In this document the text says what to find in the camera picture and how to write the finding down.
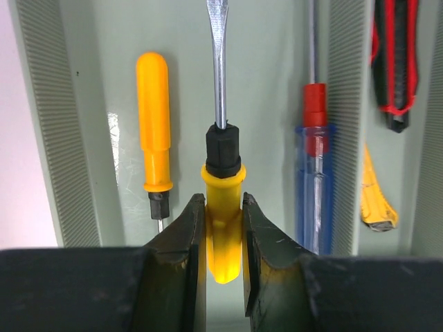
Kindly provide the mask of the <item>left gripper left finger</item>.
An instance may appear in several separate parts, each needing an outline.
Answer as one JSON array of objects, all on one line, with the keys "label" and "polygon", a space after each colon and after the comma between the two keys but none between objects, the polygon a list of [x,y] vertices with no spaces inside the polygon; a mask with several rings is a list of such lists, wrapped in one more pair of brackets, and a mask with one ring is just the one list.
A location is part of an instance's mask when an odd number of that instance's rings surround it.
[{"label": "left gripper left finger", "polygon": [[182,213],[144,246],[135,331],[206,330],[205,198],[194,194]]}]

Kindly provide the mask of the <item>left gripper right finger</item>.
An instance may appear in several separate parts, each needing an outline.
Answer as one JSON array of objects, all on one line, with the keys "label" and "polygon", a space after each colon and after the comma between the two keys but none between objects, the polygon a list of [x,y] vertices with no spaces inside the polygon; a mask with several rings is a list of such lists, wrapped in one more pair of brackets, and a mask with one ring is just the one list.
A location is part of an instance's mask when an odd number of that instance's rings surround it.
[{"label": "left gripper right finger", "polygon": [[300,256],[308,251],[271,222],[255,200],[242,202],[244,310],[252,331],[315,331]]}]

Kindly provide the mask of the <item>yellow handle screwdriver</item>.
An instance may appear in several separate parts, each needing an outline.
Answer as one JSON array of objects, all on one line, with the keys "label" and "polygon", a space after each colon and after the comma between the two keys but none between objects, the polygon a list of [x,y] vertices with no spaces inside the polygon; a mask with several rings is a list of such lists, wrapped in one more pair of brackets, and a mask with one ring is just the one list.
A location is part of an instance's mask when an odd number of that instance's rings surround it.
[{"label": "yellow handle screwdriver", "polygon": [[150,200],[151,219],[164,229],[170,217],[170,95],[168,65],[155,52],[142,54],[136,63],[138,119],[144,158],[144,190]]},{"label": "yellow handle screwdriver", "polygon": [[226,109],[227,1],[206,2],[213,45],[215,123],[206,133],[208,267],[215,281],[227,284],[239,276],[242,254],[242,182],[246,168],[239,153],[239,128],[228,123]]}]

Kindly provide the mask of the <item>yellow utility knife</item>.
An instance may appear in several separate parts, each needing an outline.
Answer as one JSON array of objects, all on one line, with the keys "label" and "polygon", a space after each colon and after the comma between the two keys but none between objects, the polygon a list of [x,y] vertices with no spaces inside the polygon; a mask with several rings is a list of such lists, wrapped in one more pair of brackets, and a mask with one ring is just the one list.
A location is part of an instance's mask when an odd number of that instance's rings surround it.
[{"label": "yellow utility knife", "polygon": [[374,232],[387,232],[397,227],[398,213],[381,191],[367,145],[363,155],[360,211],[362,222]]}]

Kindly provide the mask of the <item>blue red precision screwdriver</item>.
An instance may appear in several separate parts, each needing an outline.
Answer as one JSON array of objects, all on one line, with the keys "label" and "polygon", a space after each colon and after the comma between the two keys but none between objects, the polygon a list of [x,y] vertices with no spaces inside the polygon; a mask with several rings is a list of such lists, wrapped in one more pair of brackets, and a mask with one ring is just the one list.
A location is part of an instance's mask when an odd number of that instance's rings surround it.
[{"label": "blue red precision screwdriver", "polygon": [[318,2],[307,2],[309,80],[303,87],[302,125],[298,135],[297,241],[316,255],[332,253],[332,136],[327,121],[326,84],[318,80]]}]

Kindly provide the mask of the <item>green cantilever tool box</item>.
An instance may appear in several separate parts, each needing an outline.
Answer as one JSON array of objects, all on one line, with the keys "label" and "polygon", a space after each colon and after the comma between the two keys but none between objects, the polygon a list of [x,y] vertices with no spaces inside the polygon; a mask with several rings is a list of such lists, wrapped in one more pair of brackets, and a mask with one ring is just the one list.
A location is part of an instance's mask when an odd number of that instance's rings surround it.
[{"label": "green cantilever tool box", "polygon": [[[57,240],[136,245],[155,233],[143,190],[136,60],[169,66],[171,215],[204,190],[214,121],[205,1],[10,1]],[[442,2],[421,1],[420,82],[409,128],[386,126],[369,68],[372,1],[320,1],[318,61],[334,138],[334,252],[442,254]],[[306,1],[231,1],[228,121],[240,129],[243,184],[290,235],[296,224],[296,127],[308,78]],[[398,213],[374,232],[361,220],[363,155]]]}]

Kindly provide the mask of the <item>large red utility knife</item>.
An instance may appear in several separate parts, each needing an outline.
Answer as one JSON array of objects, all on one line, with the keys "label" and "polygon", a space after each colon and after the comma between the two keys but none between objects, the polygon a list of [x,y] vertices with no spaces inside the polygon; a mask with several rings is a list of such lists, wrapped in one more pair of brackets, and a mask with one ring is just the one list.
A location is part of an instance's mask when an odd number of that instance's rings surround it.
[{"label": "large red utility knife", "polygon": [[375,1],[371,67],[374,92],[387,128],[401,133],[410,124],[410,110],[419,84],[417,65],[418,0]]}]

